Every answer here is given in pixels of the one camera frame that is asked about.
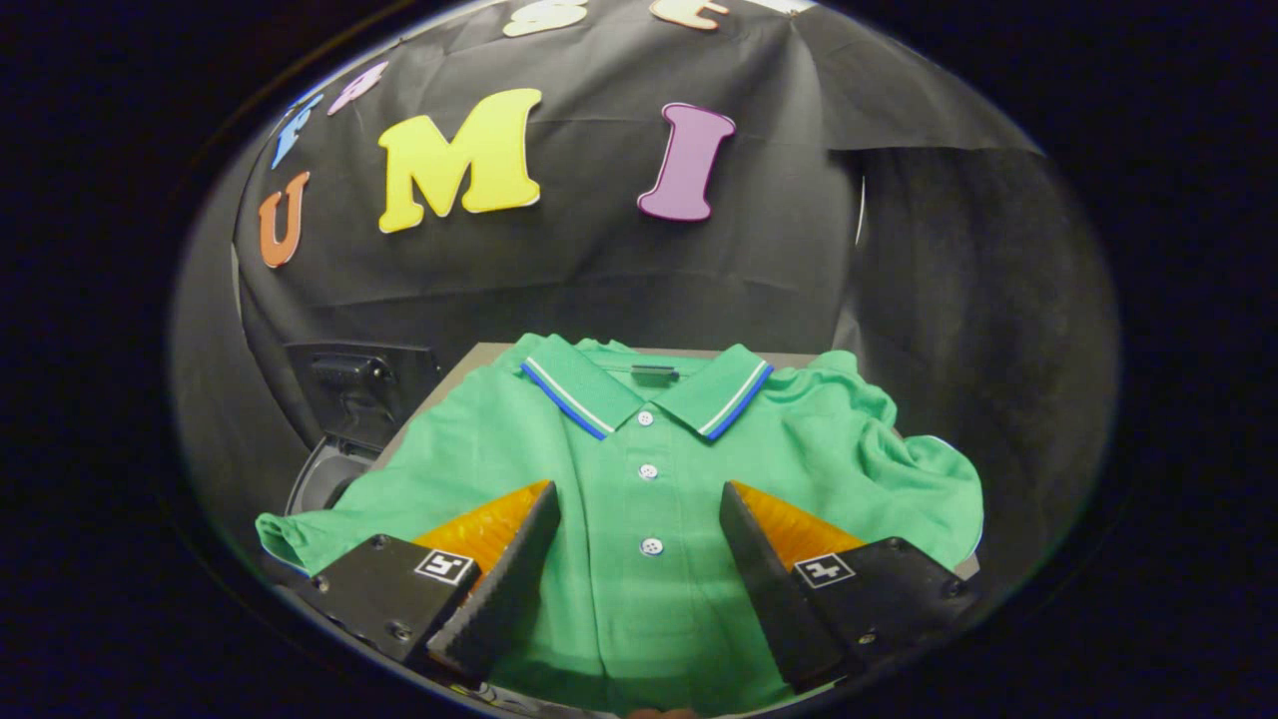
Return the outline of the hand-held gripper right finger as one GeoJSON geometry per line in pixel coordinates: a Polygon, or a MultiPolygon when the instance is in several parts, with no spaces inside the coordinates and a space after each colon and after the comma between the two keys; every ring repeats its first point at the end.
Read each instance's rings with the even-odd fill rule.
{"type": "Polygon", "coordinates": [[[718,520],[781,677],[804,693],[898,669],[958,632],[966,579],[902,536],[863,541],[741,481],[718,520]]]}

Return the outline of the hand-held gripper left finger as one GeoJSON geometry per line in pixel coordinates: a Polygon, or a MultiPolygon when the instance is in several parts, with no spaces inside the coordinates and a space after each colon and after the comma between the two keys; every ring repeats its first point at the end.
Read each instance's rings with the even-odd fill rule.
{"type": "Polygon", "coordinates": [[[305,607],[442,685],[481,685],[533,614],[560,527],[553,481],[466,511],[415,540],[372,535],[294,584],[305,607]]]}

